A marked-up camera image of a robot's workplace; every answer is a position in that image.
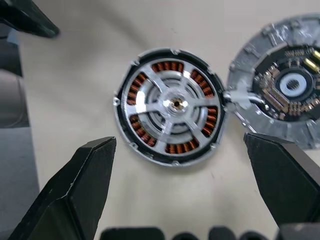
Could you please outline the silver motor cap with circuit board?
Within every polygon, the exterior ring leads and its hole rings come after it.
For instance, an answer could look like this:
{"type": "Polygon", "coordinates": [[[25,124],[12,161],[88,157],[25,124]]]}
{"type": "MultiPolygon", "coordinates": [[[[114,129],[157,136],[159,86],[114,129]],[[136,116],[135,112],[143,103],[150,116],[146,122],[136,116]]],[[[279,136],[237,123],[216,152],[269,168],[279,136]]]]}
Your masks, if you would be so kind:
{"type": "Polygon", "coordinates": [[[250,132],[320,148],[320,12],[264,26],[230,63],[224,97],[250,132]]]}

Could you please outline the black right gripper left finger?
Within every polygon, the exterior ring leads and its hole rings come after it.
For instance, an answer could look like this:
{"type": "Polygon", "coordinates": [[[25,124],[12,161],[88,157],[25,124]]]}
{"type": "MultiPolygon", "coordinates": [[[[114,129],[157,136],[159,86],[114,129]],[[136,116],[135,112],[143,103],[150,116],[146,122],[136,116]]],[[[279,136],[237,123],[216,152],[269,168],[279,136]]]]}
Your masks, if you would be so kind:
{"type": "Polygon", "coordinates": [[[94,240],[116,146],[111,136],[79,147],[47,182],[8,240],[94,240]]]}

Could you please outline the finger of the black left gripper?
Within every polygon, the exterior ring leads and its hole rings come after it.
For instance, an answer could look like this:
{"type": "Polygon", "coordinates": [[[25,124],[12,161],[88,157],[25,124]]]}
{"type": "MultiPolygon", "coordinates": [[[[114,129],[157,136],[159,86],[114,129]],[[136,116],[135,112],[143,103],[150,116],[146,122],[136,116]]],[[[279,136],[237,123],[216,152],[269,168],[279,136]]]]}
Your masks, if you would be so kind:
{"type": "Polygon", "coordinates": [[[0,0],[0,23],[42,38],[56,38],[60,34],[60,29],[33,0],[0,0]]]}

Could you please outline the motor stator with copper coils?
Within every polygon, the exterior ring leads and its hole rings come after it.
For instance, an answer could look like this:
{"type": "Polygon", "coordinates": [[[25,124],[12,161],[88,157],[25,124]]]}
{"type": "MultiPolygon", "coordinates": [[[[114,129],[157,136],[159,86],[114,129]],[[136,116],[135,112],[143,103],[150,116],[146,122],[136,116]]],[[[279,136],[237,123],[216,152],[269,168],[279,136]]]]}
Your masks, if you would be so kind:
{"type": "Polygon", "coordinates": [[[113,98],[116,123],[147,161],[182,168],[211,157],[225,130],[224,86],[190,52],[152,49],[131,62],[113,98]]]}

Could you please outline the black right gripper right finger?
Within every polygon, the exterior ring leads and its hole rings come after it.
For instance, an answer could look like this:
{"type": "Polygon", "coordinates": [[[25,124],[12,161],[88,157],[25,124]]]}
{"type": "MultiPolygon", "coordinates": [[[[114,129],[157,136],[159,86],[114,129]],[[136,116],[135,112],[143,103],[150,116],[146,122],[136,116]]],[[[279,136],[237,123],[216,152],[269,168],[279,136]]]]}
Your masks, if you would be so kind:
{"type": "Polygon", "coordinates": [[[276,224],[320,223],[320,166],[288,140],[247,132],[243,141],[276,224]]]}

